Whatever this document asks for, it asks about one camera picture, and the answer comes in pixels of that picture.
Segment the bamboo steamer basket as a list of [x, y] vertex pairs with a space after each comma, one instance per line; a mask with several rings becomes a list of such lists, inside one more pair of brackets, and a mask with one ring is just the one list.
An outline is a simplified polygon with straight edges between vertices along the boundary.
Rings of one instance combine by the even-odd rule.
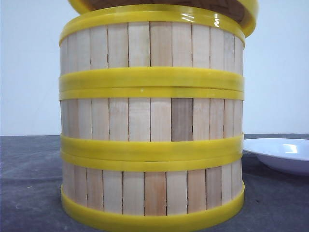
[[84, 98], [61, 101], [61, 153], [81, 166], [220, 166], [241, 157], [240, 100]]
[[243, 99], [244, 33], [193, 7], [131, 5], [74, 18], [60, 35], [61, 100]]
[[109, 232], [192, 232], [225, 222], [244, 203], [244, 184], [232, 177], [228, 184], [209, 179], [210, 170], [144, 174], [144, 214], [134, 212], [123, 189], [123, 213], [82, 206], [61, 193], [65, 212], [75, 220]]

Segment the woven bamboo steamer lid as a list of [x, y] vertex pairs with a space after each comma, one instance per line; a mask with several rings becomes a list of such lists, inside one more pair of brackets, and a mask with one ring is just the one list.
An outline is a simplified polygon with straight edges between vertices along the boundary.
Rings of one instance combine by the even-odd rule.
[[210, 10], [236, 21], [244, 35], [251, 35], [256, 26], [258, 1], [256, 0], [70, 0], [80, 14], [127, 5], [180, 5]]

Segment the white plate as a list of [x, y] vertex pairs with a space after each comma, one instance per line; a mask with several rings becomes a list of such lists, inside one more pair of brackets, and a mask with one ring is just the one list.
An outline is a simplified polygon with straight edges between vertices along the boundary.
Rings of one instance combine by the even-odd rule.
[[256, 154], [263, 164], [273, 170], [309, 175], [309, 141], [306, 139], [246, 139], [243, 150]]

